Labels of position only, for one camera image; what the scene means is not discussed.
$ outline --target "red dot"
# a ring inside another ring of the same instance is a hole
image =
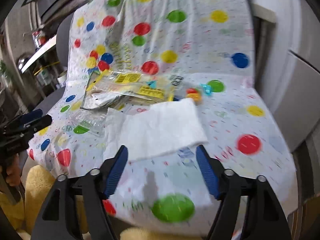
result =
[[[148,23],[139,23],[134,27],[135,34],[142,36],[150,31],[151,27]]]
[[[246,155],[255,154],[260,151],[261,142],[252,134],[244,134],[238,138],[237,149]]]
[[[43,45],[43,44],[45,44],[45,42],[46,42],[47,40],[46,40],[46,38],[45,37],[40,37],[40,43],[41,43],[41,45]]]
[[[71,152],[69,149],[64,149],[57,154],[58,162],[65,167],[70,165],[71,161]]]
[[[194,89],[194,88],[188,88],[186,90],[187,94],[197,94],[198,90]]]
[[[95,59],[98,59],[98,57],[99,57],[98,52],[96,52],[95,50],[91,51],[90,57],[94,57]]]
[[[75,40],[75,47],[76,47],[76,48],[79,48],[80,45],[81,45],[80,39],[76,39],[76,40]]]
[[[106,16],[103,20],[102,20],[102,25],[105,27],[109,27],[111,25],[113,25],[116,21],[116,18],[114,18],[111,15]]]
[[[109,215],[114,216],[117,213],[116,209],[113,207],[112,203],[109,200],[103,199],[102,203],[103,203],[104,209]]]
[[[100,60],[99,63],[98,63],[98,68],[101,70],[101,71],[104,71],[106,69],[109,69],[110,66],[107,62],[105,62],[104,60]]]
[[[159,67],[158,64],[154,61],[147,61],[142,65],[142,71],[144,73],[150,74],[150,75],[154,75],[157,74],[159,71]]]
[[[29,156],[30,156],[31,159],[35,160],[34,157],[33,157],[33,149],[30,149]]]

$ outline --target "shelf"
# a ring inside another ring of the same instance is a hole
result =
[[[44,53],[53,48],[57,42],[57,35],[54,35],[49,39],[23,66],[21,72],[24,73],[38,58],[40,58]]]

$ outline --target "yellow fur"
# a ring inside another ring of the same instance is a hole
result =
[[[36,222],[41,205],[49,193],[55,179],[42,166],[35,166],[30,169],[26,182],[25,206],[23,201],[12,206],[5,194],[0,193],[0,206],[9,219],[12,226],[17,230],[23,240],[30,240],[30,234]],[[81,196],[76,199],[77,213],[81,232],[87,233],[88,226],[84,212],[83,200]],[[25,220],[27,232],[21,230]],[[84,239],[90,239],[90,235],[84,235]],[[199,237],[188,238],[185,236],[174,236],[159,234],[142,228],[129,228],[121,233],[121,240],[201,240]]]

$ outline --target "plastic bag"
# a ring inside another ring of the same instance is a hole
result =
[[[172,74],[150,76],[141,73],[104,71],[90,76],[82,109],[98,109],[118,103],[123,96],[156,102],[172,101],[183,77]]]

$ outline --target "party tablecloth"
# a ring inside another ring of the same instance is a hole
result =
[[[49,111],[52,125],[30,141],[28,154],[54,176],[100,167],[116,154],[106,150],[110,135],[69,118],[82,104],[90,73],[174,73],[188,87],[208,83],[214,91],[203,93],[197,107],[209,155],[240,176],[265,175],[288,215],[298,202],[295,166],[253,88],[254,55],[247,0],[93,0],[74,13],[66,90]],[[121,106],[126,114],[146,110],[129,101]],[[206,235],[219,202],[208,193],[194,150],[128,162],[105,202],[108,213],[152,230]]]

